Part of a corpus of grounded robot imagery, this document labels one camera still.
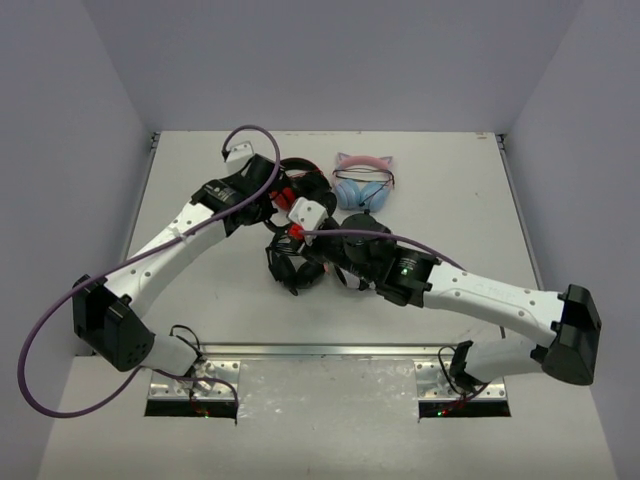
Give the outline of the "black on-ear headphones with cable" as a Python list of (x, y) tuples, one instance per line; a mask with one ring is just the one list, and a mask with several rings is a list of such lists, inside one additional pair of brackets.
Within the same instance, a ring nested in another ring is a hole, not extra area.
[(297, 230), (312, 231), (328, 220), (336, 210), (337, 199), (329, 182), (319, 174), (290, 177), (284, 174), (268, 190), (270, 200), (287, 214), (289, 224), (277, 225), (271, 220), (263, 224), (272, 233)]

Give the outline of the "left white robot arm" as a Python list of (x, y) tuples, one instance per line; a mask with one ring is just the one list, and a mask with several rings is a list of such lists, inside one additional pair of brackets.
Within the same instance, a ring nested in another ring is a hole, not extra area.
[(75, 334), (120, 372), (138, 366), (184, 376), (197, 362), (182, 340), (152, 332), (143, 322), (153, 302), (192, 262), (244, 226), (275, 209), (269, 198), (280, 171), (254, 154), (233, 174), (205, 183), (129, 265), (95, 280), (76, 281)]

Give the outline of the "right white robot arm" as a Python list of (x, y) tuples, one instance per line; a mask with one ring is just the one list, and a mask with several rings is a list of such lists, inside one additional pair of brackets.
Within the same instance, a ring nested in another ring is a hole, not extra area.
[(355, 275), (390, 303), (454, 312), (510, 331), (497, 341), (455, 346), (446, 376), (460, 390), (530, 373), (593, 383), (602, 322), (588, 289), (571, 284), (563, 292), (541, 291), (472, 274), (367, 214), (341, 224), (302, 220), (298, 227), (304, 255)]

